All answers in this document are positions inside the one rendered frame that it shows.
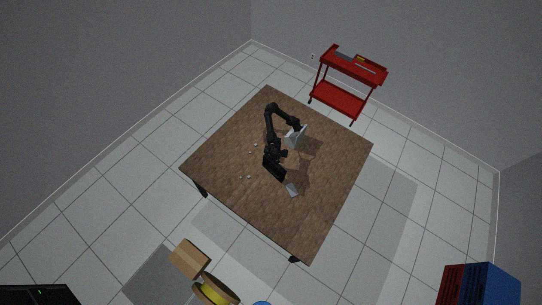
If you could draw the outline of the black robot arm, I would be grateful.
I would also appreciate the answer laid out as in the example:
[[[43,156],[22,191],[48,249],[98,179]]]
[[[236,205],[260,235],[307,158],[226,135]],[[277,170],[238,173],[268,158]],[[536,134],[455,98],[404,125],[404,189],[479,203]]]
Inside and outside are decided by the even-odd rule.
[[[266,134],[266,141],[268,143],[268,147],[271,148],[270,150],[270,156],[272,159],[278,160],[280,159],[280,147],[281,147],[281,138],[277,137],[277,134],[274,131],[273,128],[273,122],[272,122],[272,113],[276,113],[278,116],[282,117],[286,120],[286,124],[288,126],[292,126],[292,128],[295,131],[300,131],[303,126],[300,125],[300,119],[295,116],[289,116],[284,111],[280,110],[278,107],[278,104],[273,102],[270,104],[267,104],[265,107],[264,117],[265,117],[265,126],[267,128],[267,134]],[[271,144],[274,143],[274,144]]]

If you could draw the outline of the black rack door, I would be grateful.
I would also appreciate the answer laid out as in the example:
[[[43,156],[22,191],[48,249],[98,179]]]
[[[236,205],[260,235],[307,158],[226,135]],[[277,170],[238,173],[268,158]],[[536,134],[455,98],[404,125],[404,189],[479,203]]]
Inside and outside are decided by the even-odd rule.
[[[262,166],[267,169],[270,174],[272,174],[280,183],[282,183],[285,180],[287,171],[280,166],[280,164],[278,164],[279,162],[279,160],[276,161],[275,159],[272,159],[267,153],[263,155]]]

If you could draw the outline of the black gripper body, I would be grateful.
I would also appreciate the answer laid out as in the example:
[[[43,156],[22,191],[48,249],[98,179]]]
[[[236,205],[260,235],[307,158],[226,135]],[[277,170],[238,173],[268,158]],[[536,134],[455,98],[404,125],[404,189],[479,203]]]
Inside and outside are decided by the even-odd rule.
[[[267,154],[268,154],[268,153],[270,153],[270,150],[271,150],[271,149],[270,149],[267,145],[265,145],[264,153],[267,153]],[[282,151],[279,150],[279,152],[280,152],[281,155],[283,155],[283,157],[287,158],[288,150],[283,149]]]

